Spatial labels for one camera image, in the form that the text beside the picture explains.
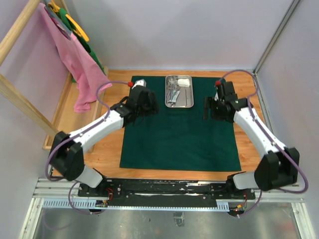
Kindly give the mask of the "white gauze roll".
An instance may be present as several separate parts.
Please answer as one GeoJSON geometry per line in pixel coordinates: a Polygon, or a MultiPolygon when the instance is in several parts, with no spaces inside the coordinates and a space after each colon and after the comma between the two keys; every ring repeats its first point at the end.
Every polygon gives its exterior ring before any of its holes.
{"type": "Polygon", "coordinates": [[[177,80],[177,84],[180,87],[190,87],[191,86],[191,79],[190,78],[179,78],[177,80]]]}

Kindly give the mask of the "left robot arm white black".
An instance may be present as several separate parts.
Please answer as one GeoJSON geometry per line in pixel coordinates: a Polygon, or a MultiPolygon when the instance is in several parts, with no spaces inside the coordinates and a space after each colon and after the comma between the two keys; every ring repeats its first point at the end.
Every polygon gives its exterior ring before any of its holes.
{"type": "Polygon", "coordinates": [[[129,82],[128,86],[131,88],[129,95],[109,107],[98,119],[71,133],[60,131],[54,137],[48,156],[46,166],[52,166],[68,181],[87,185],[96,197],[107,191],[105,177],[85,164],[84,154],[107,135],[134,124],[137,118],[159,112],[155,93],[147,88],[145,80],[129,82]]]}

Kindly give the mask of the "steel instrument tray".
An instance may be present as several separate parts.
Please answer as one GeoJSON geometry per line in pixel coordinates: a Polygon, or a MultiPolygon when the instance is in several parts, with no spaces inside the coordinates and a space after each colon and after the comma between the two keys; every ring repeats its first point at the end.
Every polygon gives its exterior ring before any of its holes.
{"type": "Polygon", "coordinates": [[[165,105],[168,108],[191,108],[194,105],[194,95],[193,95],[193,84],[192,84],[192,77],[189,75],[168,75],[165,78],[165,105]],[[179,96],[177,98],[176,103],[167,103],[166,102],[166,81],[170,76],[177,76],[177,79],[179,78],[190,78],[191,79],[191,86],[190,87],[180,87],[177,86],[177,91],[180,91],[179,96]],[[184,107],[185,105],[185,89],[187,89],[187,107],[184,107]]]}

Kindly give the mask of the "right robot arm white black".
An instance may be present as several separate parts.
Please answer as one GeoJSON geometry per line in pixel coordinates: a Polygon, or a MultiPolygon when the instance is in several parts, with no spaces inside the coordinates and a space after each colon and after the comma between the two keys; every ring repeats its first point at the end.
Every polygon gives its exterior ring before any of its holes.
{"type": "Polygon", "coordinates": [[[212,117],[240,126],[261,159],[254,171],[228,176],[227,196],[238,199],[245,189],[269,191],[296,183],[296,166],[300,159],[298,150],[286,147],[272,134],[248,99],[238,98],[232,82],[217,81],[215,89],[214,97],[204,99],[203,118],[212,117]]]}

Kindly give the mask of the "dark green surgical cloth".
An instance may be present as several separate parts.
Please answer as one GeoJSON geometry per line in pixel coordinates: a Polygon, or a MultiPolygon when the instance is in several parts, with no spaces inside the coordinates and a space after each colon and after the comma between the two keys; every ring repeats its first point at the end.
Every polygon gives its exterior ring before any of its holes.
{"type": "Polygon", "coordinates": [[[233,124],[203,119],[205,97],[214,96],[216,78],[194,77],[194,105],[168,108],[164,76],[144,79],[155,92],[159,113],[125,127],[120,167],[188,171],[240,171],[233,124]]]}

